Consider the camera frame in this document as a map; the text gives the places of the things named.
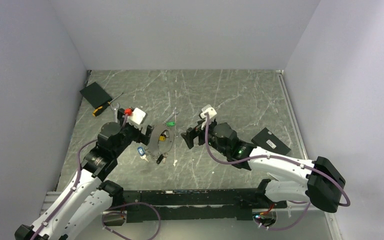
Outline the blue key tag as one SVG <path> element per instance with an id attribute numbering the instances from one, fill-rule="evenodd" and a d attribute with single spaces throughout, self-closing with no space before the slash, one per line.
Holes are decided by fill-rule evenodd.
<path id="1" fill-rule="evenodd" d="M 138 154 L 142 157 L 146 155 L 145 149 L 142 146 L 137 148 Z"/>

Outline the silver key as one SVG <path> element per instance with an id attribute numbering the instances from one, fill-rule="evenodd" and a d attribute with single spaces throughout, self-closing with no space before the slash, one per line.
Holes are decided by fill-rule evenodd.
<path id="1" fill-rule="evenodd" d="M 147 158 L 147 156 L 146 156 L 145 154 L 144 154 L 144 155 L 141 155 L 140 158 L 141 158 L 142 160 L 145 160 L 147 163 L 149 163 L 149 160 L 148 160 L 148 158 Z"/>

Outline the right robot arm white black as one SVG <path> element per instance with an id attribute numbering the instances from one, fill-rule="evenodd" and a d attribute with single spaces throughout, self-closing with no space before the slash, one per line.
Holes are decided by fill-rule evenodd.
<path id="1" fill-rule="evenodd" d="M 262 208 L 281 201 L 309 202 L 321 211 L 336 213 L 339 207 L 351 204 L 344 191 L 346 180 L 326 157 L 299 159 L 269 151 L 241 140 L 226 122 L 213 121 L 205 127 L 200 121 L 181 137 L 189 149 L 197 139 L 198 145 L 204 145 L 210 157 L 220 164 L 269 174 L 272 179 L 263 179 L 255 194 L 256 203 Z"/>

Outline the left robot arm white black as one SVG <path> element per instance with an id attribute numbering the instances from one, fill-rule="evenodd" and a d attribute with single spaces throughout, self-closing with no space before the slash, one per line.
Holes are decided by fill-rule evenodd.
<path id="1" fill-rule="evenodd" d="M 74 240 L 93 219 L 124 203 L 124 189 L 107 179 L 118 157 L 132 143 L 148 145 L 154 128 L 142 133 L 129 123 L 109 122 L 101 127 L 95 146 L 77 161 L 77 171 L 53 204 L 31 225 L 15 231 L 17 240 Z"/>

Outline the green key tag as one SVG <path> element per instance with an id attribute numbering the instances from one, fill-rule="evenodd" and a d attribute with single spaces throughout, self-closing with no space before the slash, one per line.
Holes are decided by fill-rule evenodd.
<path id="1" fill-rule="evenodd" d="M 166 123 L 167 127 L 174 127 L 175 125 L 176 125 L 176 123 L 174 121 L 169 121 Z"/>

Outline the black key tag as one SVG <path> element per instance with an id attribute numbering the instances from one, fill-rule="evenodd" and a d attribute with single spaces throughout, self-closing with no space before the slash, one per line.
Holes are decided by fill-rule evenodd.
<path id="1" fill-rule="evenodd" d="M 163 160 L 164 160 L 164 155 L 161 154 L 161 155 L 157 158 L 157 160 L 156 160 L 156 164 L 159 165 Z"/>

